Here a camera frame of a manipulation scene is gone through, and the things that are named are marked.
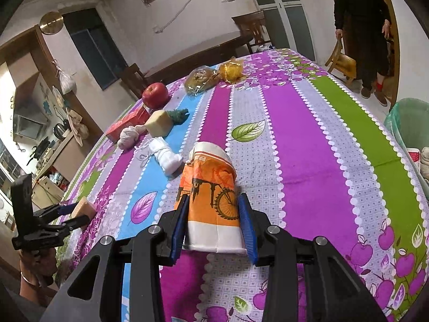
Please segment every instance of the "glass door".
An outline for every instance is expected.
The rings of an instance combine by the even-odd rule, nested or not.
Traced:
[[[312,38],[300,0],[256,0],[276,48],[291,48],[315,60]]]

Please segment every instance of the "kettle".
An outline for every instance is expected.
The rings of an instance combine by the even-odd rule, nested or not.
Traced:
[[[64,140],[63,134],[67,129],[64,127],[64,125],[57,123],[54,126],[54,135],[59,139],[59,140]]]

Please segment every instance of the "metal screw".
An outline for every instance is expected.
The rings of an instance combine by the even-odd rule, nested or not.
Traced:
[[[328,240],[326,239],[326,237],[323,237],[323,236],[317,236],[317,237],[316,237],[316,243],[317,243],[319,246],[324,246],[325,244],[327,244],[327,243],[328,243]]]
[[[112,242],[112,237],[111,237],[111,236],[103,236],[103,237],[101,238],[101,240],[100,240],[100,243],[101,243],[103,246],[106,246],[106,245],[110,244],[111,242]]]
[[[155,234],[161,231],[161,227],[158,225],[152,225],[151,227],[149,227],[149,229],[147,229],[147,231],[149,231],[149,233],[151,234]]]
[[[276,234],[280,232],[280,228],[277,225],[270,225],[267,229],[267,231],[271,234]]]

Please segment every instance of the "person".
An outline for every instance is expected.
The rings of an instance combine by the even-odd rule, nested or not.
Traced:
[[[40,286],[39,278],[57,272],[55,248],[37,253],[19,251],[21,285],[19,295],[7,289],[0,281],[0,311],[5,321],[38,322],[55,291]]]
[[[361,95],[368,99],[374,88],[381,105],[387,106],[383,81],[389,71],[386,39],[390,36],[389,8],[384,0],[335,0],[335,35],[344,35],[344,14],[351,15],[351,25],[359,48],[357,73],[362,78]]]
[[[40,249],[36,254],[19,251],[21,289],[19,295],[41,306],[48,306],[48,297],[40,287],[39,277],[51,277],[57,272],[55,248]]]

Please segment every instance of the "red box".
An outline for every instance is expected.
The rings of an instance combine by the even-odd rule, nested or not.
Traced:
[[[142,103],[141,106],[135,108],[132,112],[126,114],[121,120],[111,125],[105,134],[111,142],[117,143],[119,140],[119,135],[124,128],[129,126],[144,125],[149,116],[150,114],[146,111]]]

